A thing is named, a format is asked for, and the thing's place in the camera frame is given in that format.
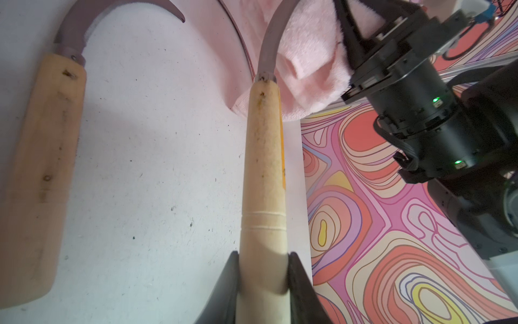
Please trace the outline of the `pink terry rag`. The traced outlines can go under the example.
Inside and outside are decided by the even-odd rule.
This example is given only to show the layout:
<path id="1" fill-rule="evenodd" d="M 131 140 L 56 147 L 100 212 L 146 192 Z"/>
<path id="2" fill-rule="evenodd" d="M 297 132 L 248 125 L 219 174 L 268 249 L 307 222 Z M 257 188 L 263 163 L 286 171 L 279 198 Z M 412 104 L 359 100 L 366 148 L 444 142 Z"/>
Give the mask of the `pink terry rag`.
<path id="1" fill-rule="evenodd" d="M 268 23 L 281 1 L 236 1 L 247 50 L 258 63 Z M 362 1 L 347 1 L 365 39 L 385 20 Z M 283 33 L 275 69 L 283 121 L 301 120 L 322 111 L 349 86 L 353 69 L 333 1 L 300 1 Z"/>

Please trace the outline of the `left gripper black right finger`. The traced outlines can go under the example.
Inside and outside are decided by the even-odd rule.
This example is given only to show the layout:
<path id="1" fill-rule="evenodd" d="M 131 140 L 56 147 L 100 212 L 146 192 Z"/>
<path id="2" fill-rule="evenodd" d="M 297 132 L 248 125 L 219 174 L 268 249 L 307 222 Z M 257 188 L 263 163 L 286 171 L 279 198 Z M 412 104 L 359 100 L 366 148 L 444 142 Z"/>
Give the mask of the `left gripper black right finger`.
<path id="1" fill-rule="evenodd" d="M 332 324 L 296 252 L 289 254 L 287 279 L 291 294 L 291 322 L 294 324 Z"/>

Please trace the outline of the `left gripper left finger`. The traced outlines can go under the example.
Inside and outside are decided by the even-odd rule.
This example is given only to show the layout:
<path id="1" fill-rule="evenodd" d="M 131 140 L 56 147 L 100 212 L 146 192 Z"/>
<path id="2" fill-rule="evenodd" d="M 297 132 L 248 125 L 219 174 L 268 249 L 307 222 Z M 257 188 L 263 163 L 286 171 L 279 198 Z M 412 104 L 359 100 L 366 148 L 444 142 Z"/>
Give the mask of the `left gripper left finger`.
<path id="1" fill-rule="evenodd" d="M 225 263 L 205 308 L 196 324 L 234 324 L 240 289 L 239 254 L 233 251 Z"/>

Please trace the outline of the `wooden handled sickle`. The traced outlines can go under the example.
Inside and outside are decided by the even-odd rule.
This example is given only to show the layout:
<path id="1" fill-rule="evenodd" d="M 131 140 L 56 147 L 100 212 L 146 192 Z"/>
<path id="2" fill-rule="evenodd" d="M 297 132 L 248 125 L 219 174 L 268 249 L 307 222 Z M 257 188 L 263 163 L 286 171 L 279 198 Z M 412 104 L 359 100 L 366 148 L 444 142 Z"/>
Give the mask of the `wooden handled sickle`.
<path id="1" fill-rule="evenodd" d="M 277 53 L 298 5 L 282 1 L 264 35 L 250 89 L 236 323 L 290 323 L 285 159 Z"/>
<path id="2" fill-rule="evenodd" d="M 39 299 L 57 275 L 97 24 L 122 1 L 77 1 L 41 60 L 1 192 L 1 308 Z"/>

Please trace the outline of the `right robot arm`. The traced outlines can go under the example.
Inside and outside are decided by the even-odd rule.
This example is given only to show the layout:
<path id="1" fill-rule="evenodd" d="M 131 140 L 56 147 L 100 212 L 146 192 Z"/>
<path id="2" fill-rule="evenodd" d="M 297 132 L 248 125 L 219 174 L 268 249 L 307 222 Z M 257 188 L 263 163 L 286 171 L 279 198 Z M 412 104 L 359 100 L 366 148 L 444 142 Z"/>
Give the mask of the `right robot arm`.
<path id="1" fill-rule="evenodd" d="M 477 23 L 489 1 L 367 1 L 382 19 L 363 36 L 352 7 L 335 8 L 353 75 L 346 103 L 365 98 L 376 133 L 396 147 L 399 175 L 433 201 L 517 300 L 517 63 L 477 67 L 445 82 L 430 62 Z"/>

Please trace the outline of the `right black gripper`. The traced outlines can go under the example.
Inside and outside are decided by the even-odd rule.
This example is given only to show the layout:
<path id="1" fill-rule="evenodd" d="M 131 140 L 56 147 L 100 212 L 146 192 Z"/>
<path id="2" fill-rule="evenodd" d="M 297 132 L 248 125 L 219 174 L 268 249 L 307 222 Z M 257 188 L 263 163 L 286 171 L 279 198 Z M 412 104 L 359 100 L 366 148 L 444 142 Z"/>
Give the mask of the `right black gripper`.
<path id="1" fill-rule="evenodd" d="M 486 95 L 495 69 L 444 82 L 430 62 L 471 21 L 461 11 L 441 23 L 422 8 L 375 11 L 373 3 L 352 1 L 351 9 L 349 1 L 334 1 L 353 69 L 344 101 L 370 102 L 374 129 L 396 147 L 393 158 L 407 183 L 481 182 L 497 174 L 498 132 Z"/>

